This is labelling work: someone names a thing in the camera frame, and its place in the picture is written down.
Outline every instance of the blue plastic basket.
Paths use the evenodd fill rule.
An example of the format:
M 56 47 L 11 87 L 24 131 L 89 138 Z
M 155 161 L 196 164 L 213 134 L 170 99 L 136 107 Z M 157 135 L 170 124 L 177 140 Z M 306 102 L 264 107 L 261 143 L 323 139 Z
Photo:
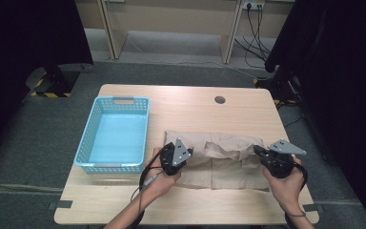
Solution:
M 98 96 L 73 163 L 87 174 L 141 173 L 149 108 L 146 96 Z

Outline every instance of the black cable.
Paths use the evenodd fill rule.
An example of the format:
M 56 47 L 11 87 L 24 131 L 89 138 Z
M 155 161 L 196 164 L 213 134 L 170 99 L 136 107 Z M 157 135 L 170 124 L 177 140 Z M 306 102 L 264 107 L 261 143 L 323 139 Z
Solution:
M 256 55 L 257 57 L 259 57 L 260 59 L 263 59 L 263 57 L 261 57 L 259 54 L 257 54 L 256 52 L 253 52 L 252 50 L 250 50 L 250 49 L 248 49 L 248 48 L 246 48 L 246 47 L 244 47 L 242 44 L 240 44 L 239 43 L 239 41 L 235 38 L 234 39 L 234 41 L 240 46 L 240 47 L 242 47 L 245 51 L 247 51 L 247 52 L 250 52 L 250 53 L 252 53 L 252 54 L 254 54 L 254 55 Z
M 292 101 L 289 101 L 289 100 L 286 100 L 286 101 L 279 101 L 275 107 L 277 109 L 280 109 L 282 106 L 286 106 L 286 107 L 296 107 L 296 106 L 299 106 L 299 104 L 297 102 L 292 102 Z
M 301 190 L 302 190 L 308 181 L 308 171 L 304 168 L 304 166 L 302 166 L 296 162 L 294 162 L 294 167 L 296 167 L 299 171 L 301 171 L 302 176 L 304 177 L 304 181 L 302 182 L 302 185 L 301 185 Z
M 260 25 L 261 25 L 261 22 L 262 22 L 262 20 L 263 20 L 263 9 L 260 7 L 259 8 L 259 11 L 260 11 L 260 22 L 259 22 L 259 27 L 260 27 Z M 265 49 L 265 51 L 264 52 L 266 52 L 266 53 L 268 53 L 268 54 L 270 54 L 270 50 L 269 49 L 267 49 L 266 48 L 266 46 L 264 46 L 263 45 L 263 42 L 261 42 L 261 40 L 260 40 L 260 33 L 258 34 L 258 40 L 259 40 L 259 42 L 260 42 L 260 45 Z
M 168 147 L 168 145 L 165 145 L 153 158 L 152 160 L 150 161 L 150 163 L 148 163 L 148 165 L 145 167 L 144 171 L 142 171 L 142 174 L 141 174 L 141 177 L 139 179 L 139 186 L 138 186 L 138 190 L 141 191 L 145 186 L 144 186 L 144 181 L 145 181 L 145 177 L 147 176 L 148 172 L 150 171 L 150 169 L 153 169 L 153 168 L 157 168 L 157 167 L 152 167 L 153 166 L 153 163 L 155 162 L 155 160 L 160 156 L 161 152 L 164 151 L 166 148 Z M 139 202 L 139 209 L 138 211 L 141 211 L 141 199 L 140 199 L 140 202 Z M 145 213 L 145 210 L 142 211 L 142 213 L 140 213 L 135 221 L 128 227 L 128 228 L 136 228 L 139 224 L 139 222 L 141 222 L 142 218 L 144 217 L 144 213 Z
M 253 67 L 253 68 L 257 68 L 257 69 L 265 69 L 264 67 L 260 67 L 260 66 L 255 66 L 255 65 L 251 65 L 249 62 L 248 62 L 248 52 L 245 53 L 245 62 L 248 66 L 250 67 Z
M 161 171 L 161 172 L 159 172 L 159 173 L 157 173 L 156 175 L 155 175 L 155 177 L 154 178 L 156 178 L 158 175 L 160 175 L 160 174 L 162 174 L 162 173 L 164 173 L 164 171 Z M 140 197 L 139 197 L 139 203 L 138 203 L 138 214 L 136 215 L 136 218 L 135 218 L 135 220 L 134 221 L 136 221 L 138 218 L 139 218 L 139 216 L 141 215 L 140 214 L 140 212 L 141 212 L 141 202 L 142 202 L 142 195 L 144 194 L 144 191 L 145 191 L 145 188 L 148 186 L 148 185 L 150 185 L 151 184 L 151 182 L 149 183 L 149 184 L 143 184 L 143 185 L 140 185 L 138 188 L 136 188 L 135 189 L 135 191 L 132 193 L 132 197 L 131 197 L 131 200 L 130 201 L 132 201 L 132 199 L 133 199 L 133 196 L 134 196 L 134 194 L 136 193 L 136 191 L 137 190 L 140 190 L 140 193 L 138 194 L 138 195 L 140 195 Z
M 302 116 L 301 116 L 301 117 L 299 117 L 297 120 L 292 121 L 292 122 L 290 122 L 290 123 L 288 123 L 288 124 L 284 125 L 284 128 L 286 128 L 286 127 L 290 126 L 291 124 L 296 123 L 297 121 L 301 120 L 303 117 L 304 117 L 304 116 L 302 115 Z
M 252 23 L 252 20 L 251 20 L 251 16 L 250 16 L 250 8 L 248 8 L 248 20 L 249 20 L 249 24 L 251 25 L 251 31 L 252 31 L 252 35 L 254 36 L 254 38 L 253 38 L 253 40 L 251 41 L 251 42 L 248 42 L 246 39 L 245 39 L 245 37 L 243 37 L 243 39 L 245 40 L 245 42 L 246 43 L 248 43 L 249 44 L 249 46 L 248 46 L 248 48 L 247 49 L 245 49 L 245 47 L 243 47 L 242 45 L 242 48 L 244 48 L 246 51 L 249 51 L 249 52 L 251 52 L 251 53 L 253 53 L 254 55 L 256 55 L 257 57 L 259 57 L 261 60 L 263 60 L 263 61 L 266 61 L 266 59 L 267 59 L 267 56 L 266 56 L 266 53 L 267 54 L 269 54 L 270 53 L 270 51 L 268 51 L 268 49 L 263 45 L 263 43 L 261 42 L 261 40 L 260 40 L 260 25 L 261 25 L 261 21 L 262 21 L 262 8 L 260 8 L 260 6 L 257 6 L 258 7 L 258 16 L 257 16 L 257 31 L 256 32 L 254 32 L 254 26 L 253 26 L 253 23 Z M 253 47 L 253 48 L 255 48 L 255 49 L 258 49 L 259 51 L 260 51 L 260 54 L 256 54 L 255 52 L 252 52 L 251 50 L 250 50 L 250 47 Z M 252 65 L 250 65 L 249 63 L 248 63 L 248 61 L 247 61 L 247 55 L 248 55 L 248 53 L 246 52 L 245 53 L 245 61 L 246 61 L 246 63 L 249 65 L 249 66 L 251 66 L 251 67 L 254 67 L 254 66 L 252 66 Z

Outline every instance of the basket handle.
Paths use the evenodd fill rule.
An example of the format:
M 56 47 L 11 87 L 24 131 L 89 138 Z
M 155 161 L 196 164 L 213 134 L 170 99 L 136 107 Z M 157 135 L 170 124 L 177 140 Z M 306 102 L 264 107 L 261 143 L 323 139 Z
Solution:
M 139 166 L 139 163 L 127 163 L 127 164 L 123 164 L 123 163 L 94 163 L 93 166 L 96 168 L 126 168 L 126 167 L 134 167 L 134 166 Z
M 116 96 L 112 100 L 115 104 L 133 104 L 133 97 L 131 96 Z

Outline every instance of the cable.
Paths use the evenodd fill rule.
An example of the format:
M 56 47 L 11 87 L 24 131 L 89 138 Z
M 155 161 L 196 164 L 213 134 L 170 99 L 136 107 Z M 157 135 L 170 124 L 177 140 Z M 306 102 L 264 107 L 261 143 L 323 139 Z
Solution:
M 284 125 L 284 128 L 286 128 L 286 127 L 290 126 L 291 124 L 296 123 L 297 121 L 301 120 L 303 117 L 304 117 L 304 116 L 302 115 L 302 116 L 301 116 L 301 117 L 299 117 L 297 120 L 292 121 L 292 122 L 290 122 L 290 123 L 288 123 L 288 124 Z
M 143 52 L 141 49 L 139 49 L 138 47 L 136 47 L 136 45 L 132 42 L 132 40 L 130 39 L 132 45 L 140 52 Z M 248 74 L 248 73 L 244 73 L 242 72 L 241 70 L 237 70 L 237 69 L 234 69 L 234 68 L 231 68 L 231 67 L 228 67 L 228 66 L 225 66 L 225 65 L 222 65 L 222 64 L 219 64 L 219 63 L 216 63 L 216 62 L 212 62 L 212 61 L 207 61 L 207 62 L 176 62 L 176 63 L 173 63 L 173 62 L 168 62 L 168 61 L 152 61 L 152 60 L 149 60 L 147 58 L 144 58 L 146 61 L 150 62 L 150 63 L 154 63 L 154 64 L 168 64 L 168 65 L 184 65 L 184 64 L 192 64 L 192 65 L 201 65 L 201 64 L 215 64 L 217 66 L 220 66 L 220 67 L 223 67 L 223 68 L 226 68 L 226 69 L 230 69 L 232 71 L 235 71 L 235 72 L 238 72 L 238 73 L 242 73 L 242 74 L 245 74 L 245 75 L 248 75 L 250 78 L 252 79 L 257 79 L 257 80 L 268 80 L 270 79 L 270 77 L 267 77 L 267 78 L 258 78 L 256 76 L 253 76 L 251 74 Z
M 304 168 L 304 166 L 294 162 L 294 167 L 296 167 L 299 171 L 301 171 L 302 176 L 304 177 L 304 181 L 302 181 L 301 190 L 304 188 L 305 184 L 308 182 L 308 171 Z
M 248 20 L 249 20 L 249 24 L 251 25 L 251 31 L 252 31 L 252 35 L 254 36 L 254 39 L 251 41 L 251 42 L 248 42 L 248 40 L 246 40 L 246 38 L 243 36 L 243 39 L 245 40 L 246 43 L 248 43 L 248 48 L 245 48 L 243 47 L 236 39 L 236 43 L 238 43 L 243 49 L 246 50 L 245 52 L 245 62 L 251 66 L 251 67 L 254 67 L 254 68 L 258 68 L 257 66 L 253 66 L 251 64 L 248 63 L 248 52 L 256 55 L 258 58 L 260 58 L 261 60 L 263 60 L 264 62 L 266 61 L 267 59 L 267 55 L 266 54 L 270 54 L 270 51 L 263 45 L 263 43 L 261 42 L 260 40 L 260 25 L 261 25 L 261 22 L 262 22 L 262 19 L 263 19 L 263 9 L 261 8 L 260 5 L 257 5 L 257 30 L 254 31 L 254 26 L 253 26 L 253 23 L 252 23 L 252 20 L 251 20 L 251 16 L 250 16 L 250 9 L 251 9 L 251 6 L 248 5 Z M 257 54 L 253 51 L 250 50 L 250 48 L 254 48 L 254 49 L 257 49 L 260 51 L 260 54 Z
M 140 195 L 140 197 L 139 197 L 139 203 L 138 203 L 138 214 L 136 215 L 136 218 L 135 218 L 134 221 L 136 221 L 139 218 L 139 216 L 141 215 L 141 201 L 142 201 L 142 195 L 144 194 L 145 188 L 148 187 L 148 185 L 150 185 L 157 178 L 157 176 L 160 175 L 160 174 L 162 174 L 162 173 L 164 173 L 164 171 L 161 171 L 161 172 L 159 172 L 157 174 L 152 175 L 151 177 L 149 177 L 144 182 L 144 184 L 138 186 L 138 188 L 136 188 L 135 191 L 132 193 L 132 197 L 131 197 L 130 201 L 132 201 L 134 194 L 138 190 L 140 190 L 140 193 L 138 194 L 138 195 Z
M 256 56 L 257 56 L 257 57 L 259 57 L 259 58 L 262 58 L 260 55 L 258 55 L 256 52 L 253 52 L 253 51 L 249 50 L 248 48 L 246 48 L 246 47 L 242 46 L 242 45 L 239 43 L 239 41 L 237 41 L 237 39 L 235 39 L 235 42 L 236 42 L 239 46 L 241 46 L 241 47 L 246 51 L 246 52 L 245 52 L 245 62 L 246 62 L 246 64 L 247 64 L 248 66 L 250 66 L 250 67 L 252 67 L 252 68 L 256 68 L 256 69 L 263 69 L 263 70 L 264 70 L 264 67 L 251 65 L 251 64 L 248 62 L 248 52 L 250 52 L 250 53 L 252 53 L 252 54 L 256 55 Z
M 296 107 L 299 104 L 295 101 L 292 100 L 285 100 L 285 101 L 278 101 L 278 103 L 275 105 L 275 107 L 277 109 L 280 109 L 282 106 L 287 106 L 287 107 Z
M 148 180 L 151 179 L 151 181 L 149 182 L 146 182 L 148 180 L 145 180 L 145 178 L 147 177 L 147 174 L 148 172 L 151 170 L 151 169 L 154 169 L 154 168 L 158 168 L 158 167 L 152 167 L 153 166 L 153 163 L 155 162 L 155 160 L 160 156 L 160 154 L 162 153 L 162 151 L 166 150 L 168 147 L 168 145 L 165 145 L 162 147 L 162 149 L 156 153 L 155 156 L 153 156 L 153 158 L 151 159 L 150 163 L 148 163 L 148 165 L 145 167 L 144 171 L 142 171 L 141 173 L 141 177 L 139 178 L 139 186 L 138 188 L 134 191 L 134 193 L 139 190 L 140 191 L 140 195 L 142 197 L 142 193 L 144 192 L 144 189 L 145 187 L 147 187 L 148 185 L 150 185 L 150 183 L 160 174 L 160 173 L 163 173 L 160 172 L 156 175 L 153 175 L 152 177 L 150 177 Z M 139 222 L 142 220 L 142 218 L 144 217 L 144 213 L 145 213 L 145 210 L 141 212 L 141 197 L 139 199 L 139 206 L 138 206 L 138 214 L 137 214 L 137 217 L 135 218 L 135 220 L 133 221 L 133 223 L 128 227 L 128 228 L 136 228 L 138 227 L 138 224 Z
M 0 184 L 0 191 L 61 194 L 64 189 L 22 184 Z

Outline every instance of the yellow and black tape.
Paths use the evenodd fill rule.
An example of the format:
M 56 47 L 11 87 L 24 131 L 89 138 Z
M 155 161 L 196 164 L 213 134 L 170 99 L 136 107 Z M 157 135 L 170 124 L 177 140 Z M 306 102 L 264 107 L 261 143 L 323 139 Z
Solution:
M 60 94 L 60 93 L 42 93 L 42 92 L 33 92 L 31 96 L 40 96 L 40 97 L 70 97 L 71 94 Z

